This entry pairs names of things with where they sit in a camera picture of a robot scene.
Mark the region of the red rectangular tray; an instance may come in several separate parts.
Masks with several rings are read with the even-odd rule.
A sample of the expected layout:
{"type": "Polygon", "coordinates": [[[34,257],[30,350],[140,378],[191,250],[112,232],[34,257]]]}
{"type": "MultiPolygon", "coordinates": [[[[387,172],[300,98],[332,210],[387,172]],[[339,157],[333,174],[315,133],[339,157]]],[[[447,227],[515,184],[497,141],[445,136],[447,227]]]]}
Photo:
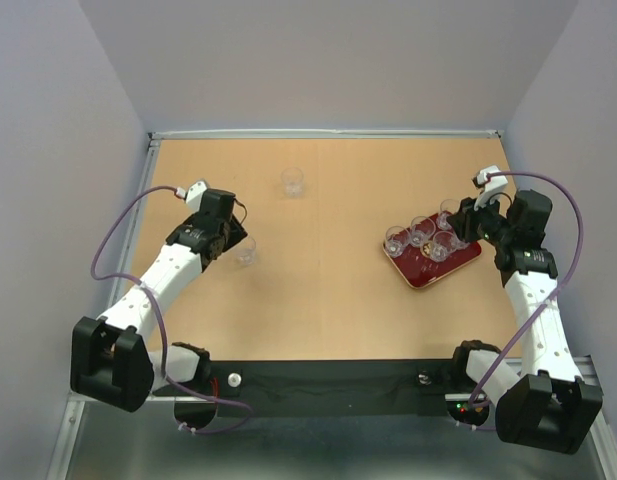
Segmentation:
{"type": "MultiPolygon", "coordinates": [[[[436,223],[437,214],[438,212],[427,217],[436,223]]],[[[435,234],[438,231],[446,230],[441,230],[436,225],[435,234]]],[[[403,254],[397,258],[391,258],[384,252],[392,266],[413,289],[423,289],[432,285],[469,265],[482,254],[482,247],[478,242],[465,243],[456,236],[457,250],[447,260],[437,263],[429,257],[432,238],[421,247],[413,247],[409,243],[403,254]]]]}

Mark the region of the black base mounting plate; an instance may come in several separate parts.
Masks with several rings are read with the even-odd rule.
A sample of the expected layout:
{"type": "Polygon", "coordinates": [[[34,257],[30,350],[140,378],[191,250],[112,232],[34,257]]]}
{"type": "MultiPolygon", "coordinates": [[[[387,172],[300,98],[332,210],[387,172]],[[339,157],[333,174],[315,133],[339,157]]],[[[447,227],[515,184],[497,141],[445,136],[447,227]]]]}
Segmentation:
{"type": "Polygon", "coordinates": [[[245,403],[256,418],[381,415],[444,416],[476,382],[449,358],[218,361],[219,397],[245,403]]]}

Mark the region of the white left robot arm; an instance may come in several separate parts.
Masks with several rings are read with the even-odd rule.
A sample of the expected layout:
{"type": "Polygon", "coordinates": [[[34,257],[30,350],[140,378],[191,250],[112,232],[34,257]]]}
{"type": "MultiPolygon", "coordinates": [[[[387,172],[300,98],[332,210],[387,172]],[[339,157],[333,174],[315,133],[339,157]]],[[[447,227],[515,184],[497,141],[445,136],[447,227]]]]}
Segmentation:
{"type": "Polygon", "coordinates": [[[166,237],[141,277],[118,274],[132,286],[114,305],[94,318],[81,318],[72,331],[71,389],[128,412],[166,386],[190,394],[209,386],[209,353],[166,341],[164,314],[213,261],[247,236],[234,214],[239,203],[234,193],[205,181],[171,191],[191,215],[166,237]],[[163,343],[151,352],[146,343],[154,332],[163,343]]]}

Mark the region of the clear glass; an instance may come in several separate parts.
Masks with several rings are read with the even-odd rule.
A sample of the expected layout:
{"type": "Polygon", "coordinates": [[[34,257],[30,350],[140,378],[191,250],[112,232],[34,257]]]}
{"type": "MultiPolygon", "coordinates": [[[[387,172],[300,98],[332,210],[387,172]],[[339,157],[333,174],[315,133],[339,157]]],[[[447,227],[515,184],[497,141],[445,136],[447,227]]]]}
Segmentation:
{"type": "Polygon", "coordinates": [[[452,226],[448,222],[448,218],[457,213],[460,208],[460,201],[456,199],[445,199],[439,206],[439,211],[436,218],[436,225],[441,230],[451,230],[452,226]]]}
{"type": "Polygon", "coordinates": [[[252,265],[256,260],[257,242],[252,236],[247,236],[235,247],[236,261],[242,266],[252,265]]]}
{"type": "Polygon", "coordinates": [[[282,171],[281,181],[284,193],[288,197],[300,197],[304,191],[304,174],[297,167],[289,167],[282,171]]]}
{"type": "Polygon", "coordinates": [[[386,231],[383,249],[391,258],[401,256],[410,243],[410,232],[402,226],[392,226],[386,231]]]}
{"type": "Polygon", "coordinates": [[[430,217],[417,216],[410,224],[410,244],[421,247],[428,242],[436,232],[436,223],[430,217]]]}
{"type": "Polygon", "coordinates": [[[432,261],[441,263],[456,250],[456,234],[452,231],[438,231],[432,238],[429,257],[432,261]]]}

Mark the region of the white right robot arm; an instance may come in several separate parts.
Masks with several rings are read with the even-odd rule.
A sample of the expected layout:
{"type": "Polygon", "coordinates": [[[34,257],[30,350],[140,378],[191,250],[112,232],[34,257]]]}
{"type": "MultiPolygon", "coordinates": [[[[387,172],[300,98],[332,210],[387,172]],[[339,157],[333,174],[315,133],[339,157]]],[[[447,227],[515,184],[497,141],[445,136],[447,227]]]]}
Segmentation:
{"type": "Polygon", "coordinates": [[[519,190],[507,212],[496,196],[465,198],[449,224],[464,242],[485,240],[495,249],[495,266],[512,305],[522,347],[515,371],[505,351],[480,341],[456,348],[448,366],[451,384],[479,391],[492,403],[500,440],[563,454],[576,453],[603,403],[571,356],[554,290],[559,276],[554,256],[542,246],[551,200],[519,190]]]}

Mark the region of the aluminium frame rail back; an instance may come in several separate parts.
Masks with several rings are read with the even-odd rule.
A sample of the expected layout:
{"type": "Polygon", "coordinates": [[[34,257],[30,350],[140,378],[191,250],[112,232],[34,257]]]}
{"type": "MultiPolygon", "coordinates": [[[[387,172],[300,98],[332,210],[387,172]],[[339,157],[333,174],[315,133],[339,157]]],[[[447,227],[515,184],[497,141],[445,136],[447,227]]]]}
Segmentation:
{"type": "Polygon", "coordinates": [[[334,139],[334,138],[500,138],[496,129],[207,129],[151,132],[151,140],[334,139]]]}

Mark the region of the aluminium frame rail left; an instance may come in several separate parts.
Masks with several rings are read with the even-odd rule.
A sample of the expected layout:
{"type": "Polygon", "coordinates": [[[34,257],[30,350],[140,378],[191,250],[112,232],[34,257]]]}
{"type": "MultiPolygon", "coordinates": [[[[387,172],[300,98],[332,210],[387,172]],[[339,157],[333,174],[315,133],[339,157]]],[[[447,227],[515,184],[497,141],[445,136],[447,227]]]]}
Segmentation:
{"type": "Polygon", "coordinates": [[[131,278],[141,277],[158,254],[159,246],[155,243],[148,253],[140,251],[140,244],[147,206],[153,197],[163,194],[162,190],[148,193],[153,188],[160,145],[161,141],[149,141],[141,162],[137,187],[131,190],[119,212],[114,214],[94,250],[89,274],[98,286],[106,290],[103,307],[92,314],[95,320],[108,318],[107,311],[115,304],[122,303],[125,293],[136,286],[131,278]]]}

